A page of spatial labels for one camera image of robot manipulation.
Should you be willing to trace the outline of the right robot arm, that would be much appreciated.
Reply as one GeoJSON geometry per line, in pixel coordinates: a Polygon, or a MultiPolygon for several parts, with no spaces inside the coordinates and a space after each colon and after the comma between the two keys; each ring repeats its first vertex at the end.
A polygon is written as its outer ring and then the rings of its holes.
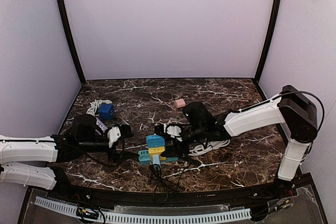
{"type": "Polygon", "coordinates": [[[278,168],[277,179],[289,182],[295,177],[324,122],[318,119],[317,107],[308,96],[309,92],[287,85],[268,100],[216,116],[202,102],[191,102],[182,110],[188,125],[183,126],[178,135],[181,140],[168,147],[162,156],[186,159],[190,152],[189,145],[203,139],[225,141],[265,126],[286,124],[290,139],[278,168]]]}

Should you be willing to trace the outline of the yellow cube socket adapter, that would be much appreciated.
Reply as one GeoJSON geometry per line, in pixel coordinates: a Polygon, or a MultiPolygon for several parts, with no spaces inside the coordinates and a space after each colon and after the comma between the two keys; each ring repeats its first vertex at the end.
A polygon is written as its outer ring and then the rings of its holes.
{"type": "Polygon", "coordinates": [[[149,147],[148,151],[149,151],[151,161],[154,160],[155,155],[159,156],[160,161],[165,161],[166,160],[166,157],[161,156],[161,154],[165,151],[165,146],[149,147]]]}

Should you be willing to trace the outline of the light blue charger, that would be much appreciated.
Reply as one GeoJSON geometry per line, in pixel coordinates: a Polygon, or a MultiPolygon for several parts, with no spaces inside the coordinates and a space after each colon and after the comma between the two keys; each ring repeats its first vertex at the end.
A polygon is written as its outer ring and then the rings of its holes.
{"type": "Polygon", "coordinates": [[[161,168],[160,155],[153,155],[152,156],[152,165],[155,169],[160,169],[161,168]]]}

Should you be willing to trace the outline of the dark blue cube adapter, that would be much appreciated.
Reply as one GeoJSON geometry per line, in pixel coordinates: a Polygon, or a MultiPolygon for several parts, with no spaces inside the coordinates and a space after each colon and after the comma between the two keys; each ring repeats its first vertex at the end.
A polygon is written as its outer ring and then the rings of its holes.
{"type": "Polygon", "coordinates": [[[98,114],[103,120],[112,120],[114,117],[114,107],[112,104],[103,103],[99,109],[98,114]]]}

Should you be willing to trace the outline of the pink charger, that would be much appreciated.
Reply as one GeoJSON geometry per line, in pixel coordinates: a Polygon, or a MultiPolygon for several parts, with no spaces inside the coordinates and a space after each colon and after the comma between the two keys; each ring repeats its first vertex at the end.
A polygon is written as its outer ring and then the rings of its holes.
{"type": "Polygon", "coordinates": [[[176,108],[183,108],[186,106],[184,99],[177,99],[174,101],[176,108]]]}

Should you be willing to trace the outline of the blue square socket adapter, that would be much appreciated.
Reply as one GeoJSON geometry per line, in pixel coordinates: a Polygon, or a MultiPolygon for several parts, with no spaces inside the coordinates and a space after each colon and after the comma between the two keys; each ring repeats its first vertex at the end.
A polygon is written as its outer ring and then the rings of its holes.
{"type": "Polygon", "coordinates": [[[159,135],[149,135],[146,137],[146,145],[148,148],[164,147],[165,139],[159,135]]]}

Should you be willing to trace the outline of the teal power strip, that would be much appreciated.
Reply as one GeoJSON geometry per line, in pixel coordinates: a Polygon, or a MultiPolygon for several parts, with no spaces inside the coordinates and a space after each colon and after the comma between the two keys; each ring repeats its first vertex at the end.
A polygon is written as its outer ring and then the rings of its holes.
{"type": "Polygon", "coordinates": [[[161,160],[158,155],[154,155],[153,159],[151,159],[148,150],[138,151],[138,155],[141,165],[149,165],[150,163],[161,165],[161,163],[171,163],[179,160],[178,157],[167,157],[165,160],[161,160]]]}

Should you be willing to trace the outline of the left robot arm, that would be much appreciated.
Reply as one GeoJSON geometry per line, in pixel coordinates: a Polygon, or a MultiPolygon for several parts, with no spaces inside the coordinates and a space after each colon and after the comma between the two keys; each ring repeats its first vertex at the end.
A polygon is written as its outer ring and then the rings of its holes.
{"type": "Polygon", "coordinates": [[[13,183],[53,190],[68,185],[69,179],[60,167],[37,167],[28,162],[64,163],[86,156],[96,163],[116,168],[138,154],[117,151],[118,144],[133,137],[129,125],[101,128],[97,118],[82,114],[74,118],[64,134],[40,138],[1,136],[1,183],[13,183]]]}

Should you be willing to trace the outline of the purple power strip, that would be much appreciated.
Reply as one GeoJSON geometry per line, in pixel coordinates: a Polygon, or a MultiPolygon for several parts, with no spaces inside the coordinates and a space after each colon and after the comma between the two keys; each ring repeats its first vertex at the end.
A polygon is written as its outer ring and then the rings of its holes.
{"type": "Polygon", "coordinates": [[[104,135],[108,127],[99,119],[96,118],[96,134],[104,135]]]}

